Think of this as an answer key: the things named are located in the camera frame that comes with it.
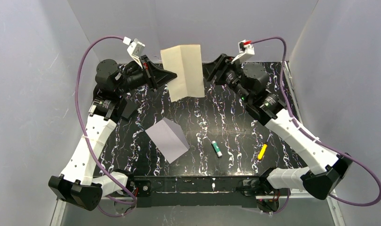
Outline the cream letter paper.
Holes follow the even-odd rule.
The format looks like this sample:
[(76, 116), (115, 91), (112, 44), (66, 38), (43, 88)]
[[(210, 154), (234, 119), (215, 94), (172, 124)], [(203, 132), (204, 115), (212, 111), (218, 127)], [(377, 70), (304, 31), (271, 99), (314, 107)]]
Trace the cream letter paper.
[(163, 68), (177, 74), (168, 82), (171, 102), (185, 97), (205, 96), (201, 46), (199, 44), (177, 45), (160, 51)]

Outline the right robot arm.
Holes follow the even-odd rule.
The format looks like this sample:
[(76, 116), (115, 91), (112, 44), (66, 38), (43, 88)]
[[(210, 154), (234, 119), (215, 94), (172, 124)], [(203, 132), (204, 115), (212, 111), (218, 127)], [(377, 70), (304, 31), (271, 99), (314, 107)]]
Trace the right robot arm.
[(277, 134), (307, 164), (304, 168), (270, 168), (255, 186), (265, 192), (278, 189), (300, 189), (313, 197), (324, 200), (339, 184), (351, 165), (351, 160), (342, 157), (318, 144), (301, 124), (295, 125), (287, 106), (278, 95), (267, 89), (270, 76), (260, 63), (251, 72), (239, 60), (221, 54), (210, 63), (203, 63), (203, 76), (216, 85), (226, 85), (244, 104), (245, 110), (261, 125)]

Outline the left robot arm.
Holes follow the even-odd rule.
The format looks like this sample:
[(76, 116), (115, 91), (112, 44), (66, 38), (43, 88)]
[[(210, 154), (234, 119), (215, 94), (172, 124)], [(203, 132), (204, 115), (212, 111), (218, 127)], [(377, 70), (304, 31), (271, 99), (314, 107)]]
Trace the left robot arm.
[(92, 211), (103, 197), (116, 191), (134, 196), (127, 186), (133, 177), (126, 170), (117, 169), (94, 177), (95, 168), (101, 167), (98, 159), (119, 121), (129, 120), (139, 107), (127, 100), (125, 94), (141, 86), (158, 89), (176, 77), (176, 73), (152, 63), (147, 56), (141, 56), (139, 63), (131, 61), (124, 66), (113, 59), (97, 65), (87, 122), (80, 123), (83, 135), (60, 175), (52, 176), (48, 182), (58, 199)]

